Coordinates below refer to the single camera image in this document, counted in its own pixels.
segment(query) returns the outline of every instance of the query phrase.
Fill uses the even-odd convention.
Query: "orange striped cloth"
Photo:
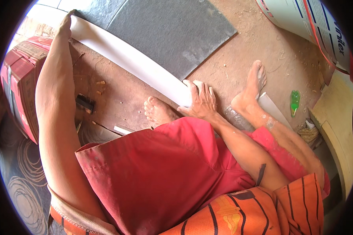
[[[67,234],[106,234],[70,220],[66,223],[54,208],[51,216]],[[255,187],[221,195],[162,235],[315,235],[323,231],[323,217],[320,187],[315,174],[310,174],[274,192]]]

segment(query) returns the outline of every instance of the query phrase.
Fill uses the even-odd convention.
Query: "cardboard box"
[[[6,54],[0,72],[9,112],[22,133],[36,144],[35,87],[51,42],[52,38],[35,36],[19,43]]]

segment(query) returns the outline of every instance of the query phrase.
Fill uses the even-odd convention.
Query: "green plastic bottle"
[[[292,91],[290,94],[290,108],[292,111],[292,117],[296,115],[296,110],[299,107],[299,99],[300,99],[300,94],[299,91]]]

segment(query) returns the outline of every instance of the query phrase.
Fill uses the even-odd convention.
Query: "dirty foot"
[[[247,77],[245,89],[231,101],[231,107],[242,114],[246,109],[257,105],[260,90],[267,83],[267,74],[260,60],[254,61]]]
[[[150,96],[144,102],[144,109],[146,118],[157,125],[169,123],[179,118],[169,105],[154,96]]]

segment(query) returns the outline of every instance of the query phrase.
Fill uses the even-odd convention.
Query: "paint bucket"
[[[256,2],[272,23],[317,44],[303,0],[256,0]],[[319,0],[306,2],[320,48],[330,55],[332,62],[349,72],[349,48],[338,24]]]

